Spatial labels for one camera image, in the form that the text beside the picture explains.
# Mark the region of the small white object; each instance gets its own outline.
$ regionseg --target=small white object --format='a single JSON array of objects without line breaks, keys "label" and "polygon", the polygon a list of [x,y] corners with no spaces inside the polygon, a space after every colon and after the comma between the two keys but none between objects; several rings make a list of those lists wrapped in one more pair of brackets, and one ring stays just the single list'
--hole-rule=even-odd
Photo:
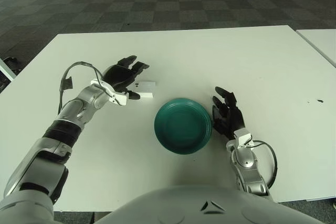
[{"label": "small white object", "polygon": [[252,138],[251,133],[246,128],[236,130],[233,134],[236,139],[237,148],[244,147],[246,142]]},{"label": "small white object", "polygon": [[128,87],[129,90],[140,95],[140,98],[153,98],[155,81],[139,81]]},{"label": "small white object", "polygon": [[105,88],[106,92],[110,95],[110,99],[109,99],[110,102],[113,102],[118,105],[126,105],[127,95],[115,92],[113,87],[109,85],[107,82],[104,82],[102,80],[99,80],[98,82],[97,79],[93,79],[91,81],[91,84],[96,84],[98,86],[100,84],[103,88]]}]

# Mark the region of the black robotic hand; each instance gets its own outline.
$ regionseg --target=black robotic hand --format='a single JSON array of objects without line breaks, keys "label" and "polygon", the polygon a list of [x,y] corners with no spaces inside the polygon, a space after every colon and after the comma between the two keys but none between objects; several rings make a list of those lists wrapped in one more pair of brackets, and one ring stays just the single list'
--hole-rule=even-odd
[{"label": "black robotic hand", "polygon": [[140,96],[137,93],[128,90],[126,87],[135,81],[136,76],[139,75],[142,70],[149,67],[149,65],[138,61],[131,69],[129,69],[128,67],[136,58],[135,55],[132,55],[119,60],[116,65],[109,67],[102,77],[102,80],[111,85],[116,92],[128,93],[129,99],[134,100],[140,99]]},{"label": "black robotic hand", "polygon": [[221,135],[225,135],[229,140],[232,140],[234,139],[234,132],[245,127],[243,115],[236,106],[237,100],[233,93],[220,87],[216,87],[215,90],[224,98],[224,103],[213,96],[215,104],[212,107],[214,128]]}]

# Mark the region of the white table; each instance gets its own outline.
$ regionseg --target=white table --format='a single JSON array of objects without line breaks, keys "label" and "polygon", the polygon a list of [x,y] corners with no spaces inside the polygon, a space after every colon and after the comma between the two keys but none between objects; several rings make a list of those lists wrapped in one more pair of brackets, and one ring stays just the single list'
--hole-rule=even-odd
[{"label": "white table", "polygon": [[307,29],[296,32],[336,67],[336,29]]},{"label": "white table", "polygon": [[[165,102],[190,98],[211,112],[215,86],[235,92],[254,138],[273,146],[275,201],[336,195],[336,70],[288,26],[56,36],[0,94],[0,191],[54,120],[64,70],[82,60],[103,71],[129,55],[150,65],[138,80],[156,81],[155,97],[96,113],[74,146],[55,210],[111,211],[171,185],[232,186],[216,132],[191,155],[167,151],[154,134]],[[71,75],[75,88],[64,101],[94,78],[81,67]],[[268,180],[271,155],[264,147],[256,154]]]}]

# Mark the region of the checkered carpet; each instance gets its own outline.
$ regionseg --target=checkered carpet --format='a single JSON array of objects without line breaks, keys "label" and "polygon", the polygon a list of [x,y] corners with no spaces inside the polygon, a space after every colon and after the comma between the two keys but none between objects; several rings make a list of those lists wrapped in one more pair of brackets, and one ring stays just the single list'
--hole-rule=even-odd
[{"label": "checkered carpet", "polygon": [[58,33],[336,28],[336,0],[0,0],[0,56],[28,64]]}]

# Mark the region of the robot forearm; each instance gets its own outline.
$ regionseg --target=robot forearm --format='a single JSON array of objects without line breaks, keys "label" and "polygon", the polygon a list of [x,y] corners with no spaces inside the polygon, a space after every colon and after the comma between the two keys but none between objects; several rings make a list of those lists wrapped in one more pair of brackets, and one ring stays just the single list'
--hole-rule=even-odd
[{"label": "robot forearm", "polygon": [[44,192],[55,203],[68,175],[64,164],[73,145],[84,125],[108,100],[109,96],[100,87],[91,85],[65,104],[10,177],[4,196],[33,189]]},{"label": "robot forearm", "polygon": [[245,128],[243,115],[237,107],[235,95],[220,87],[215,88],[216,92],[224,98],[222,103],[219,98],[213,97],[213,120],[214,128],[223,134],[230,141],[226,144],[226,149],[230,154],[230,164],[237,177],[237,188],[247,193],[267,197],[272,200],[269,188],[272,186],[277,173],[277,161],[274,151],[266,144],[274,155],[275,168],[271,183],[266,184],[258,171],[257,157],[252,148],[254,145],[251,133]]}]

